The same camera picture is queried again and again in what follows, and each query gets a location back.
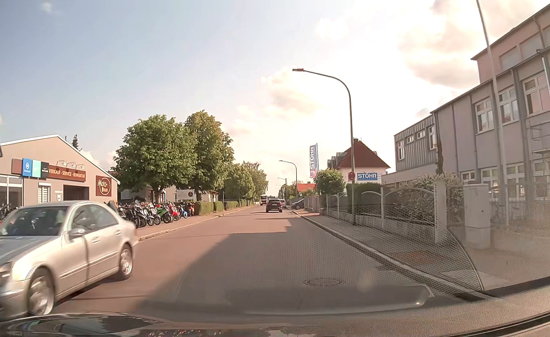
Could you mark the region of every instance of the dark car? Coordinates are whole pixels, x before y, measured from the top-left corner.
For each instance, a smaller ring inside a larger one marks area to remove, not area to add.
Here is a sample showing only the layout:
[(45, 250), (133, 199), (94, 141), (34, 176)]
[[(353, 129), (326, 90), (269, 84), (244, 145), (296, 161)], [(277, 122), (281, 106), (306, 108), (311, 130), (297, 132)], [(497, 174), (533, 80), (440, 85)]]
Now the dark car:
[(279, 199), (271, 199), (267, 203), (267, 212), (270, 211), (279, 211), (283, 212), (283, 205)]
[(292, 204), (292, 209), (301, 209), (304, 208), (304, 199), (298, 200), (297, 202)]

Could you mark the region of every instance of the car side mirror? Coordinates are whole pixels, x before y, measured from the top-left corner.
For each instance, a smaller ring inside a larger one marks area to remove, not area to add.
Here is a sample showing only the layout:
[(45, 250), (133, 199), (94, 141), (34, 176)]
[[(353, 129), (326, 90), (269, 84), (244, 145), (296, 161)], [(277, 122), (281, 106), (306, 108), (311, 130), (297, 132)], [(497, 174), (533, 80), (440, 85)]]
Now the car side mirror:
[(71, 240), (73, 240), (73, 239), (77, 239), (78, 237), (84, 236), (86, 232), (87, 230), (85, 230), (84, 228), (72, 228), (69, 230), (69, 232), (67, 232), (67, 235)]

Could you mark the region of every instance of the blue logo sign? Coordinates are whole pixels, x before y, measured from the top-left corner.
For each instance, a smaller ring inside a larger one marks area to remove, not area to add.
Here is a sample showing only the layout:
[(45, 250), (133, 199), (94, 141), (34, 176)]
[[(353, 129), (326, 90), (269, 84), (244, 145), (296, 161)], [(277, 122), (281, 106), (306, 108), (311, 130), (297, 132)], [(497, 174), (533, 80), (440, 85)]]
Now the blue logo sign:
[(32, 160), (31, 159), (22, 159), (21, 161), (21, 175), (24, 177), (32, 176)]
[(377, 173), (377, 172), (356, 173), (356, 180), (358, 180), (358, 181), (377, 181), (377, 180), (379, 180), (379, 173)]

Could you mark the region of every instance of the gray building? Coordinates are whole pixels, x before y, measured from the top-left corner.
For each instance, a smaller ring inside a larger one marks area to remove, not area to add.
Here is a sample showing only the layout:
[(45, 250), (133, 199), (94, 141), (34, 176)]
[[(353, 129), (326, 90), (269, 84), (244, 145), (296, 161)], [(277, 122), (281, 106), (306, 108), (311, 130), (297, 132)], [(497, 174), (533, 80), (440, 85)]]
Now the gray building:
[(395, 135), (397, 172), (384, 176), (386, 185), (432, 174), (443, 157), (444, 172), (465, 182), (487, 183), (492, 200), (505, 200), (504, 194), (512, 201), (550, 199), (550, 4), (491, 49), (500, 112), (495, 109), (490, 61), (483, 50), (472, 58), (479, 67), (480, 85)]

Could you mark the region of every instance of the street lamp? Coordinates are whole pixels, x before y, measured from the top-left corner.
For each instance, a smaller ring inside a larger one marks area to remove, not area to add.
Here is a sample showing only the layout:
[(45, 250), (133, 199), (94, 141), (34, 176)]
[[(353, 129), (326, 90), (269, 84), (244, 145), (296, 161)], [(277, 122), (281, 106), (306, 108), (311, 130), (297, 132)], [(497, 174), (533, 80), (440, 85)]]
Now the street lamp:
[(298, 167), (296, 166), (296, 164), (292, 163), (291, 161), (285, 161), (285, 160), (280, 160), (280, 161), (283, 161), (284, 163), (292, 164), (296, 168), (296, 198), (297, 198), (298, 197)]
[(503, 177), (501, 177), (501, 186), (504, 186), (504, 188), (499, 189), (500, 197), (502, 199), (502, 202), (505, 205), (505, 225), (510, 226), (510, 212), (508, 212), (508, 185), (506, 184), (507, 181), (506, 175), (507, 175), (507, 167), (506, 167), (506, 159), (505, 159), (505, 144), (504, 144), (504, 119), (501, 115), (501, 111), (499, 109), (499, 92), (498, 92), (498, 81), (497, 76), (495, 75), (495, 65), (494, 65), (494, 59), (491, 54), (491, 45), (489, 44), (489, 36), (487, 35), (487, 26), (485, 25), (485, 19), (483, 17), (483, 11), (481, 10), (481, 4), (479, 0), (476, 0), (477, 2), (477, 8), (479, 9), (479, 16), (481, 17), (481, 25), (483, 26), (483, 35), (485, 36), (485, 43), (487, 43), (487, 57), (489, 58), (489, 65), (491, 67), (491, 74), (492, 74), (492, 82), (494, 86), (494, 108), (496, 111), (496, 115), (498, 117), (498, 138), (499, 138), (499, 165), (501, 166), (500, 172), (502, 172)]
[(285, 200), (287, 197), (287, 178), (278, 178), (285, 181), (285, 195), (283, 196), (283, 199)]
[[(292, 71), (301, 71), (303, 73), (311, 73), (311, 74), (315, 74), (315, 75), (329, 77), (330, 79), (340, 81), (341, 84), (343, 84), (344, 87), (346, 87), (346, 90), (348, 92), (348, 102), (350, 103), (350, 161), (352, 162), (352, 172), (355, 172), (355, 168), (354, 168), (354, 129), (352, 127), (352, 96), (350, 95), (350, 89), (348, 89), (348, 86), (346, 85), (346, 83), (344, 83), (342, 80), (338, 79), (337, 77), (333, 77), (333, 76), (329, 76), (329, 75), (325, 75), (325, 74), (321, 74), (321, 73), (315, 73), (313, 71), (305, 70), (304, 68), (294, 68), (294, 69), (292, 69)], [(354, 219), (352, 221), (353, 224), (356, 223), (356, 212), (355, 211), (356, 211), (356, 209), (355, 209), (355, 202), (354, 202), (354, 179), (353, 179), (352, 180), (352, 216), (353, 216), (353, 219)]]

